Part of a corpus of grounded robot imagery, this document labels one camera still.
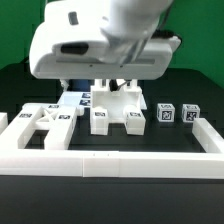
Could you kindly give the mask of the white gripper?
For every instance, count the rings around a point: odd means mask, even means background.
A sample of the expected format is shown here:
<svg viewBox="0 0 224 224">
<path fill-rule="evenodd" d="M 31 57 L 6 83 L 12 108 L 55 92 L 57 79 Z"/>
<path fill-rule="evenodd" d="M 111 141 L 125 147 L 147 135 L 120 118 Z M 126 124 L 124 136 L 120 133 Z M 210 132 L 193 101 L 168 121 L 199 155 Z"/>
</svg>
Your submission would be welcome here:
<svg viewBox="0 0 224 224">
<path fill-rule="evenodd" d="M 54 1 L 29 53 L 39 79 L 161 77 L 180 39 L 155 35 L 170 1 Z"/>
</svg>

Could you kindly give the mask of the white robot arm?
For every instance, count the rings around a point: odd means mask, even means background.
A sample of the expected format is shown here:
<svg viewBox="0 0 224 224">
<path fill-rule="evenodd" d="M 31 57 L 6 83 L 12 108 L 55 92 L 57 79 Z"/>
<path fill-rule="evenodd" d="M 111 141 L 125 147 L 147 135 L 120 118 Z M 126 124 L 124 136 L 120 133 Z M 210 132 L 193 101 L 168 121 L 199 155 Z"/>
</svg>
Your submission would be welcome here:
<svg viewBox="0 0 224 224">
<path fill-rule="evenodd" d="M 58 0 L 45 7 L 29 53 L 40 79 L 161 77 L 181 40 L 158 37 L 173 0 Z"/>
</svg>

